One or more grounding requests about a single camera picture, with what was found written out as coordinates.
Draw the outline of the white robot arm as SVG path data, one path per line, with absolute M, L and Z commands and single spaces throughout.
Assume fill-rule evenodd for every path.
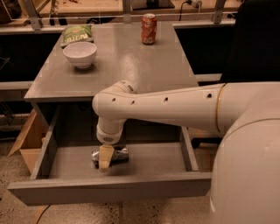
M 128 119 L 223 136 L 212 172 L 211 224 L 280 224 L 280 82 L 222 83 L 137 94 L 120 81 L 95 95 L 97 138 L 115 144 Z

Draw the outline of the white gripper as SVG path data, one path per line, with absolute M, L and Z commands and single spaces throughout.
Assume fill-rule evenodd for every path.
M 104 144 L 99 149 L 99 170 L 101 172 L 106 172 L 109 168 L 111 158 L 114 154 L 112 144 L 119 142 L 125 122 L 125 119 L 109 120 L 102 117 L 98 118 L 96 136 Z

